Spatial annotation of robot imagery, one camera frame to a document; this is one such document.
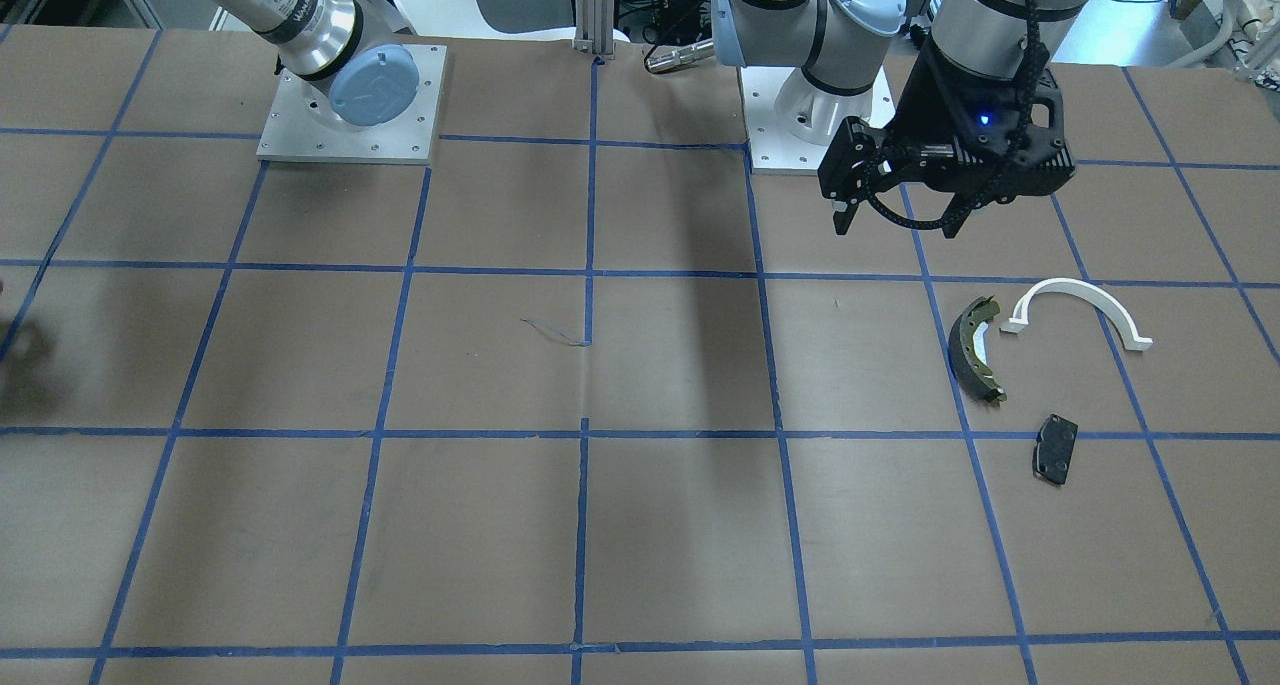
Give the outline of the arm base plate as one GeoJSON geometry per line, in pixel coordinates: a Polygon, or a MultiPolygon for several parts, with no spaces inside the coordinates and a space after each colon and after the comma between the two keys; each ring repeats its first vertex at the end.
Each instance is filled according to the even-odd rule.
{"type": "Polygon", "coordinates": [[[846,117],[883,128],[895,115],[883,67],[850,97],[818,91],[796,67],[745,67],[740,85],[751,169],[765,175],[814,175],[846,117]]]}
{"type": "Polygon", "coordinates": [[[429,165],[447,58],[443,44],[388,44],[347,61],[324,90],[283,70],[257,156],[429,165]]]}

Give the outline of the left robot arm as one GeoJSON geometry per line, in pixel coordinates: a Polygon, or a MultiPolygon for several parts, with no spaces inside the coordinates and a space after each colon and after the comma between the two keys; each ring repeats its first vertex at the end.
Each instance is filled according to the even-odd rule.
{"type": "MultiPolygon", "coordinates": [[[[1051,196],[1076,170],[1050,60],[1088,0],[943,0],[895,115],[804,125],[823,143],[817,175],[837,234],[860,205],[913,230],[955,237],[968,216],[1023,196],[1051,196]]],[[[806,115],[870,93],[908,0],[710,0],[716,58],[791,67],[787,102],[806,115]]]]}

